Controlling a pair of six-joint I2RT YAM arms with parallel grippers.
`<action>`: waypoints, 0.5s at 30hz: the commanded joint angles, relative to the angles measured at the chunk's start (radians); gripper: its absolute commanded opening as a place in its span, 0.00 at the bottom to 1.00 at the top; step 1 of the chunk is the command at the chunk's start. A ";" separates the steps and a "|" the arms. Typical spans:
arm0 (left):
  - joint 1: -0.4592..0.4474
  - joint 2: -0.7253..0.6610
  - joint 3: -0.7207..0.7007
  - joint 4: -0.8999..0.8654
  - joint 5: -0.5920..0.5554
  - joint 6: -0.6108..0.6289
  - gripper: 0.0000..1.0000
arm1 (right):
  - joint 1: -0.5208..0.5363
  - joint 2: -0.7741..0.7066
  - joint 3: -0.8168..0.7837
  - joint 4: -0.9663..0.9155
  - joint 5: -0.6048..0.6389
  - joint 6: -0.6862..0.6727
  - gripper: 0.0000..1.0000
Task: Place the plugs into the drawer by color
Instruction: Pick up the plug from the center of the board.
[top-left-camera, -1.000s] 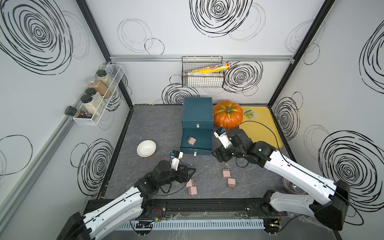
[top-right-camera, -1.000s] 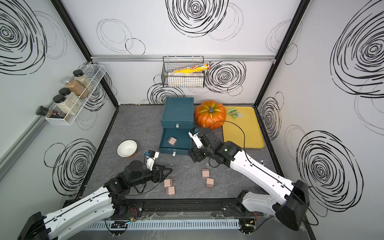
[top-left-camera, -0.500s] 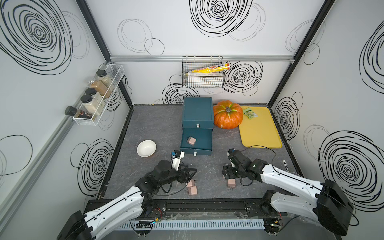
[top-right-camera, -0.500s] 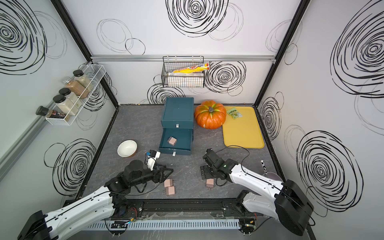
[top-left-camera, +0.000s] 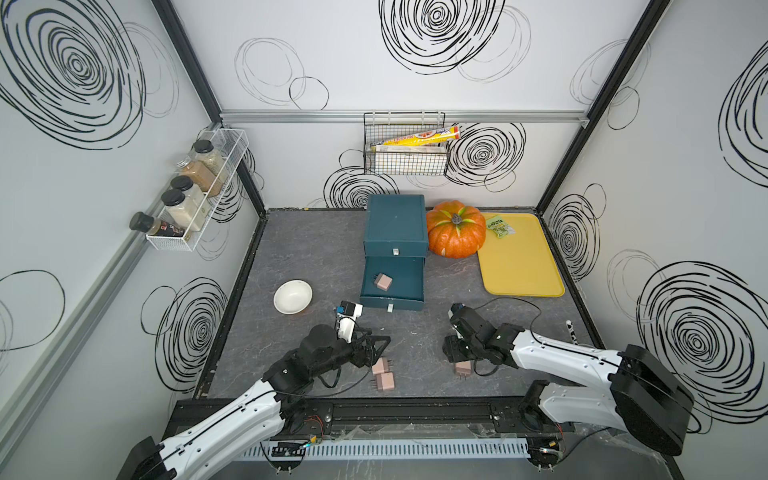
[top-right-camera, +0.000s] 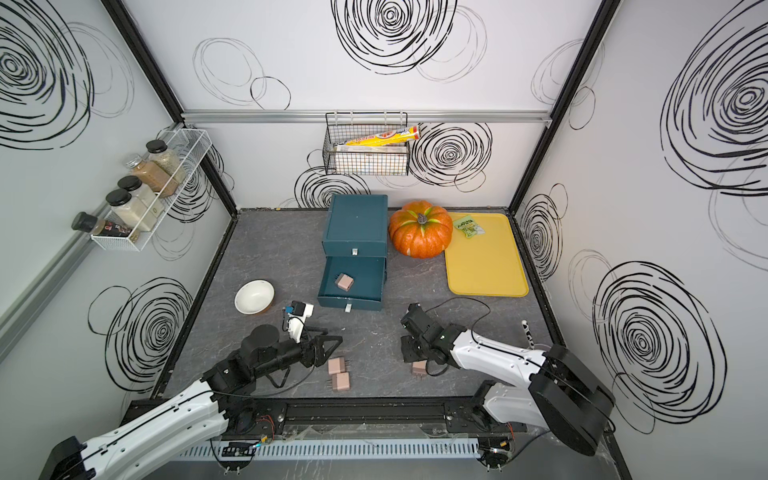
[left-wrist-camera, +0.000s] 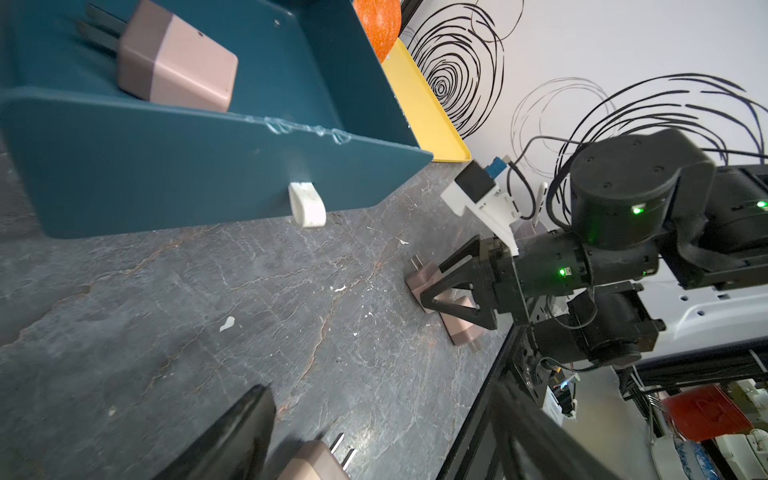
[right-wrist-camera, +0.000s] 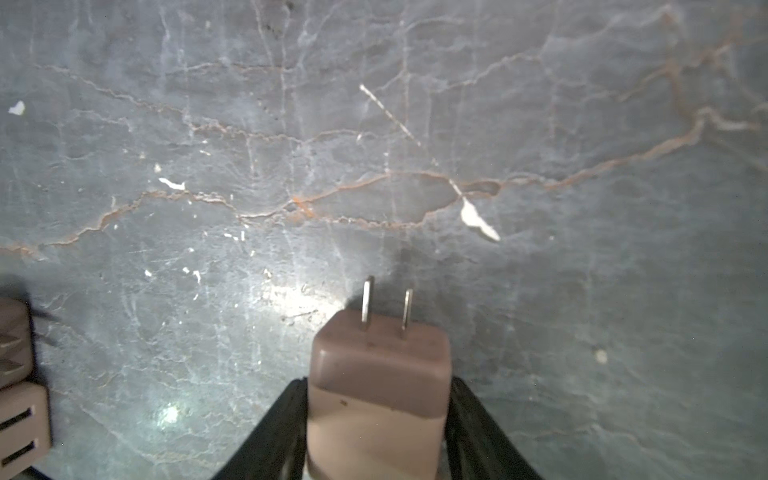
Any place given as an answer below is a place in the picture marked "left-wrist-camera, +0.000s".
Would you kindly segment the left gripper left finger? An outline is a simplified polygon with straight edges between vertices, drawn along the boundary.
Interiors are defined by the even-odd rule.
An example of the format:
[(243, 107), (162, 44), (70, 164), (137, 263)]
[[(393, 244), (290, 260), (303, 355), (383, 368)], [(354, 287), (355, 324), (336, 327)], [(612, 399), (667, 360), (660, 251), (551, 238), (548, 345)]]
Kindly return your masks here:
[(257, 479), (264, 467), (276, 407), (271, 389), (249, 389), (158, 479)]

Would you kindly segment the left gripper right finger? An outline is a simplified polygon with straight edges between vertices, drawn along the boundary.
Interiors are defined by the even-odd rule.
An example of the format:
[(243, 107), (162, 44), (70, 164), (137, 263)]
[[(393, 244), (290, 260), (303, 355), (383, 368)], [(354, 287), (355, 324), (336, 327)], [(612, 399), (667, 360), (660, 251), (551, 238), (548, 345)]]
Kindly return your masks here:
[(595, 459), (550, 417), (513, 379), (498, 381), (489, 412), (501, 468), (506, 479), (524, 479), (524, 453), (543, 479), (614, 479), (616, 475)]

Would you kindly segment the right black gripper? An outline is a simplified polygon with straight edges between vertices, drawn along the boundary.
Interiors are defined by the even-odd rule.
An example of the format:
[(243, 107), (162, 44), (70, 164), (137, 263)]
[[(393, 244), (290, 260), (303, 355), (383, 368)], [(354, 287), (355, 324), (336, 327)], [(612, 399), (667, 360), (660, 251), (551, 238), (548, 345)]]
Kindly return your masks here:
[[(526, 301), (591, 289), (591, 263), (572, 232), (556, 230), (524, 239), (516, 256), (500, 239), (471, 237), (439, 266), (442, 279), (419, 296), (428, 310), (487, 330), (497, 330), (497, 313), (528, 321)], [(439, 300), (449, 289), (471, 290), (475, 306)]]

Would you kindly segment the teal drawer cabinet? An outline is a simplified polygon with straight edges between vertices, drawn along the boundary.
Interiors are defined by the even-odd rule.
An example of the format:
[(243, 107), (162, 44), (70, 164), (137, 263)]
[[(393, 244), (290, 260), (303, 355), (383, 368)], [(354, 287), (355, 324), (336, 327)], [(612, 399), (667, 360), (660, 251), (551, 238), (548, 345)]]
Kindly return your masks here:
[(75, 239), (372, 207), (431, 162), (349, 1), (169, 1), (239, 60), (225, 113), (119, 89), (82, 1), (1, 5), (1, 136), (43, 232)]

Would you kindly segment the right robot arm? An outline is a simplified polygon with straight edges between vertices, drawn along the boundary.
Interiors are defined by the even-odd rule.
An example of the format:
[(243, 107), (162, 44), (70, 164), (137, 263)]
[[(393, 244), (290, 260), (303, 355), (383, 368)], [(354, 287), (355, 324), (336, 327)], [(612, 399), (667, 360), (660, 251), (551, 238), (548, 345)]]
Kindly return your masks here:
[(643, 278), (670, 268), (684, 289), (720, 291), (767, 281), (767, 168), (717, 166), (675, 129), (578, 146), (559, 172), (569, 180), (568, 224), (517, 240), (521, 213), (497, 176), (509, 157), (469, 163), (443, 193), (492, 231), (409, 288), (428, 311), (487, 330), (509, 313), (529, 335), (530, 370), (628, 366), (652, 350), (664, 323), (639, 294)]

